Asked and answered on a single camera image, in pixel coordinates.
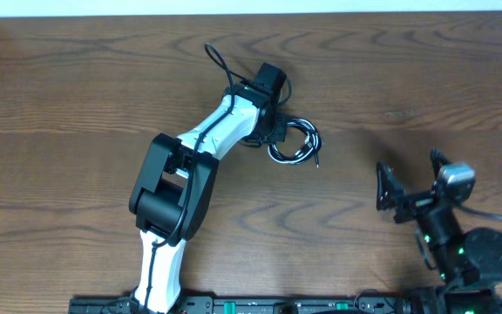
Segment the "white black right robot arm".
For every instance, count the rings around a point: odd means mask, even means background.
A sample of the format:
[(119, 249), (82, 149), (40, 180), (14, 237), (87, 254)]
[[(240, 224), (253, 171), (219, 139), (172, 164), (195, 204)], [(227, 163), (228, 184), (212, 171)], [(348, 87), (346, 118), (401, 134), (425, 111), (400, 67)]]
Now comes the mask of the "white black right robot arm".
[(426, 267), (442, 286), (409, 290), (397, 313), (502, 313), (495, 287), (502, 283), (502, 232), (475, 228), (464, 232), (453, 209), (467, 200), (475, 171), (464, 162), (433, 163), (431, 189), (408, 195), (391, 167), (376, 164), (376, 209), (393, 210), (394, 221), (417, 223), (418, 248)]

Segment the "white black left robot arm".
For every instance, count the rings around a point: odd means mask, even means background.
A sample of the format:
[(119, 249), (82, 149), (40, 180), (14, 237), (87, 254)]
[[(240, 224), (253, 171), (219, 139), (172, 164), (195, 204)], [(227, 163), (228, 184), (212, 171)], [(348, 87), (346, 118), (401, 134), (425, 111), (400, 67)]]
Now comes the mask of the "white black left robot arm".
[(128, 203), (143, 244), (133, 312), (173, 308), (185, 246), (207, 214), (220, 160), (240, 140), (278, 137), (277, 106), (288, 83), (282, 69), (264, 63), (255, 78), (227, 87), (217, 109), (198, 126), (152, 140)]

